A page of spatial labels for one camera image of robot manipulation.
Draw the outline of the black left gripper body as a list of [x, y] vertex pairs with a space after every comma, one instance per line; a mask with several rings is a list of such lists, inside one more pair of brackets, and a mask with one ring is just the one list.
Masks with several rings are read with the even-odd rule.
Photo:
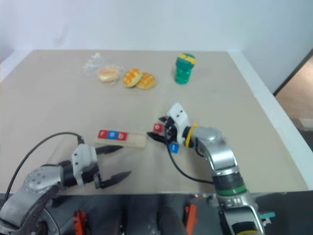
[[84, 184], [94, 182], [95, 188], [101, 188], [102, 179], [99, 173], [99, 167], [97, 166], [92, 166], [91, 168], [84, 170], [82, 173], [82, 179]]

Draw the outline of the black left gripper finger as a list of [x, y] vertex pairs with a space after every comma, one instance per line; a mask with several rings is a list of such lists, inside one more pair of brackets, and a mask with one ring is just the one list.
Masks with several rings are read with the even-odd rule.
[[95, 152], [96, 152], [96, 155], [110, 154], [110, 153], [116, 152], [122, 148], [123, 148], [123, 146], [120, 146], [120, 145], [106, 145], [106, 146], [97, 147], [95, 149]]
[[108, 180], [101, 181], [100, 188], [108, 188], [108, 187], [114, 186], [120, 183], [121, 181], [123, 181], [124, 179], [126, 179], [130, 174], [131, 174], [131, 171], [126, 171], [126, 172], [121, 172], [116, 175], [113, 175]]

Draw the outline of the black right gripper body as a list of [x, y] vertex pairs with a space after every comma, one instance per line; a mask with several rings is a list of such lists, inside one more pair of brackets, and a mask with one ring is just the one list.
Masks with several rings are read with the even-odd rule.
[[171, 117], [166, 117], [165, 118], [165, 134], [164, 134], [165, 144], [169, 145], [173, 142], [178, 142], [177, 136], [178, 136], [178, 129], [177, 129], [176, 123]]

